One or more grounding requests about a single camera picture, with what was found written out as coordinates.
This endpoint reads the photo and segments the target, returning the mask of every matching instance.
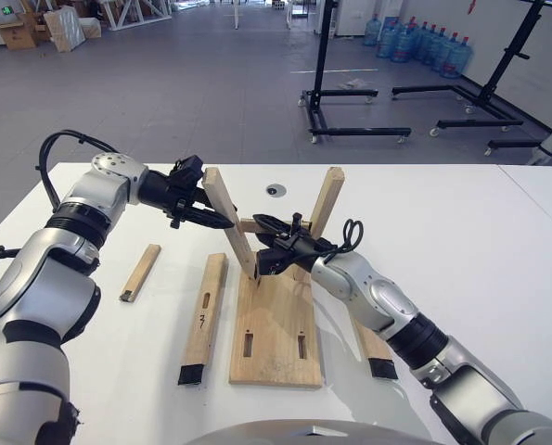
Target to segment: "cardboard box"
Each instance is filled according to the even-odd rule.
[[[38,43],[31,19],[27,17],[28,14],[17,14],[17,16],[18,21],[0,25],[0,35],[7,49],[35,48]]]
[[[43,17],[59,53],[70,52],[85,40],[78,14],[73,7],[64,6],[57,11],[45,13]]]
[[[31,26],[34,28],[34,35],[38,42],[50,42],[51,32],[49,32],[48,26],[46,26],[44,12],[32,12],[26,14],[26,18],[30,21]]]
[[[66,0],[65,4],[73,6],[75,12],[78,13],[78,17],[90,17],[90,11],[88,11],[88,6],[84,0]]]
[[[97,39],[99,37],[102,37],[100,22],[97,19],[93,17],[80,19],[80,26],[82,27],[83,36],[86,39]]]

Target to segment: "wooden stick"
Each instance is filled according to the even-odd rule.
[[[372,330],[364,327],[353,318],[358,340],[365,359],[370,364],[370,372],[373,377],[397,379],[395,364],[389,346],[381,340]]]
[[[311,236],[314,239],[320,238],[323,234],[344,181],[345,175],[340,167],[329,167],[311,214]],[[296,267],[294,279],[301,281],[307,278],[308,273],[304,269]]]
[[[210,362],[212,340],[224,293],[227,269],[228,259],[224,253],[208,256],[185,355],[181,361],[179,385],[201,383],[203,366]]]
[[[284,221],[286,224],[292,224],[292,221]],[[302,221],[301,226],[307,230],[311,229],[311,223],[308,221]],[[255,222],[252,218],[241,218],[240,219],[240,230],[247,234],[265,234],[267,231],[263,229],[258,223]]]
[[[225,229],[226,236],[230,241],[230,246],[235,251],[235,255],[237,255],[240,267],[249,277],[254,279],[255,256],[250,250],[249,241],[240,226],[235,206],[230,200],[220,171],[215,167],[205,169],[202,184],[212,207],[234,223],[234,227]]]
[[[142,258],[139,260],[139,263],[135,266],[134,271],[131,273],[131,276],[127,280],[119,299],[127,303],[133,303],[137,297],[139,289],[142,288],[142,285],[148,277],[148,273],[154,262],[158,258],[160,253],[160,246],[157,244],[150,244]]]

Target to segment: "black tape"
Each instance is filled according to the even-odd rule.
[[[8,322],[3,329],[6,343],[33,341],[61,350],[61,338],[55,329],[30,320]]]
[[[181,366],[178,385],[198,385],[203,375],[203,364],[185,364]]]
[[[373,377],[397,380],[397,372],[395,371],[393,360],[370,358],[368,359],[368,363],[370,364],[370,373]]]

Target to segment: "wooden base board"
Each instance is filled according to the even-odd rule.
[[[320,388],[323,384],[310,283],[293,271],[240,275],[230,383]]]

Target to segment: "white package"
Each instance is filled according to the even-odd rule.
[[[57,11],[47,12],[44,17],[51,31],[51,40],[59,53],[70,52],[85,40],[74,7],[63,6]]]

